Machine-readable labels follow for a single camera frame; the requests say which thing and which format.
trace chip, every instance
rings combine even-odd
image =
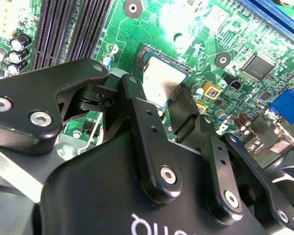
[[[259,98],[263,101],[267,101],[271,95],[268,92],[262,92],[259,96]]]
[[[261,82],[274,69],[275,64],[270,63],[260,55],[253,55],[244,65],[243,71],[253,79]]]
[[[4,77],[4,71],[0,70],[0,77]]]
[[[215,102],[214,102],[214,105],[217,105],[217,106],[220,106],[222,105],[222,101],[217,99]]]

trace silver metal plate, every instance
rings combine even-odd
[[[143,88],[149,102],[164,107],[186,75],[156,57],[145,67]]]

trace motherboard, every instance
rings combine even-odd
[[[116,76],[141,58],[174,141],[167,107],[187,87],[217,133],[254,156],[294,146],[294,0],[0,0],[0,79],[85,57]],[[63,133],[96,144],[98,118]]]

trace black connector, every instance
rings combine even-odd
[[[232,87],[233,89],[237,91],[239,91],[243,87],[243,84],[239,80],[237,80],[235,77],[229,74],[227,74],[224,77],[224,80],[227,83],[227,85],[229,85],[230,87]]]

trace power connector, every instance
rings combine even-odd
[[[18,1],[0,0],[0,36],[11,39],[17,32],[21,6]]]

